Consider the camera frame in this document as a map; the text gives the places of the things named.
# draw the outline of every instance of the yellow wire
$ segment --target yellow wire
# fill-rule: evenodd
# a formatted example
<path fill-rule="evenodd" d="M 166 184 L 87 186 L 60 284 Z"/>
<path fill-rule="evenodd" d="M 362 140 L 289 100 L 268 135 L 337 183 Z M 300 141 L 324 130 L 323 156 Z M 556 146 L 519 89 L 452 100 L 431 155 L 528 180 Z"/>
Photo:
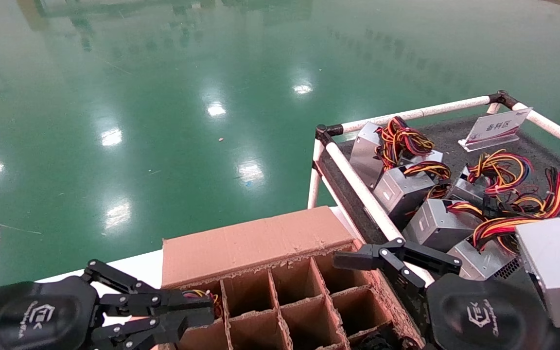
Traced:
<path fill-rule="evenodd" d="M 519 205 L 520 203 L 523 203 L 523 202 L 535 202 L 535 203 L 540 205 L 540 210 L 541 211 L 544 211 L 544 205 L 546 204 L 545 202 L 540 201 L 539 199 L 537 199 L 535 197 L 522 197 L 522 198 L 518 199 L 517 201 L 513 202 L 513 204 L 518 204 Z"/>

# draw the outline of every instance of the metal power supply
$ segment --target metal power supply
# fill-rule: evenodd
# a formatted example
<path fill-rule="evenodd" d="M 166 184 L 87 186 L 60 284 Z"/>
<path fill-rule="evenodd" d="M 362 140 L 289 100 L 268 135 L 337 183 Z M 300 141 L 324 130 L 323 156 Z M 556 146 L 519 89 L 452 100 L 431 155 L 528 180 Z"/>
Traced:
<path fill-rule="evenodd" d="M 468 175 L 470 175 L 468 166 L 464 166 L 457 180 L 451 185 L 445 199 L 465 201 L 480 207 L 483 204 L 483 196 L 487 188 L 487 178 L 481 176 L 476 179 L 475 183 L 470 183 L 467 180 Z"/>
<path fill-rule="evenodd" d="M 516 226 L 524 267 L 537 278 L 546 308 L 560 328 L 560 219 Z"/>
<path fill-rule="evenodd" d="M 416 164 L 424 161 L 442 162 L 443 159 L 444 159 L 444 154 L 442 152 L 433 149 L 431 153 L 426 156 L 406 157 L 405 155 L 401 155 L 401 159 L 399 160 L 399 165 L 402 166 L 407 164 Z"/>
<path fill-rule="evenodd" d="M 509 254 L 494 241 L 487 242 L 483 252 L 478 252 L 468 240 L 463 240 L 449 250 L 448 254 L 462 261 L 459 276 L 475 281 L 489 279 L 515 259 L 514 255 Z"/>
<path fill-rule="evenodd" d="M 382 137 L 375 132 L 379 126 L 368 122 L 353 142 L 349 164 L 368 188 L 374 188 L 382 173 L 382 161 L 377 158 L 375 148 L 382 145 Z"/>
<path fill-rule="evenodd" d="M 422 204 L 429 190 L 437 184 L 424 172 L 406 177 L 403 175 L 405 169 L 402 166 L 386 171 L 373 189 L 373 195 L 399 230 L 405 228 L 412 217 L 411 212 Z"/>
<path fill-rule="evenodd" d="M 448 252 L 459 242 L 473 234 L 482 221 L 466 212 L 452 213 L 446 208 L 456 202 L 442 199 L 427 199 L 403 230 L 409 241 Z"/>

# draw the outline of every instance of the cardboard divider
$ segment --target cardboard divider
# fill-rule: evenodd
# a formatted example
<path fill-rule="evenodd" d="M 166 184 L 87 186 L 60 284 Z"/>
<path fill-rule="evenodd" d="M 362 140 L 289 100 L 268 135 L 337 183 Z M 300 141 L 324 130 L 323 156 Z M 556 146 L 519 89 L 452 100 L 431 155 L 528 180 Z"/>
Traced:
<path fill-rule="evenodd" d="M 207 327 L 189 328 L 180 339 L 178 350 L 228 350 L 224 321 L 216 319 Z"/>
<path fill-rule="evenodd" d="M 230 318 L 230 311 L 228 310 L 228 301 L 226 299 L 226 285 L 224 280 L 220 280 L 220 288 L 222 290 L 222 312 L 224 313 L 224 319 Z"/>
<path fill-rule="evenodd" d="M 390 322 L 382 305 L 370 289 L 338 293 L 332 298 L 334 307 L 343 320 L 345 333 L 352 339 L 356 334 L 372 332 Z"/>
<path fill-rule="evenodd" d="M 311 259 L 278 266 L 271 270 L 280 305 L 317 297 L 324 291 L 318 279 L 317 267 Z"/>
<path fill-rule="evenodd" d="M 325 288 L 330 294 L 369 284 L 363 272 L 334 268 L 332 256 L 332 254 L 328 254 L 314 257 L 317 268 L 324 279 Z"/>
<path fill-rule="evenodd" d="M 289 350 L 278 325 L 278 311 L 246 315 L 229 321 L 234 350 Z"/>
<path fill-rule="evenodd" d="M 280 312 L 289 328 L 293 350 L 315 350 L 342 344 L 331 311 L 323 296 L 282 306 Z"/>
<path fill-rule="evenodd" d="M 226 290 L 225 298 L 230 317 L 274 308 L 267 270 L 245 272 L 222 281 Z"/>

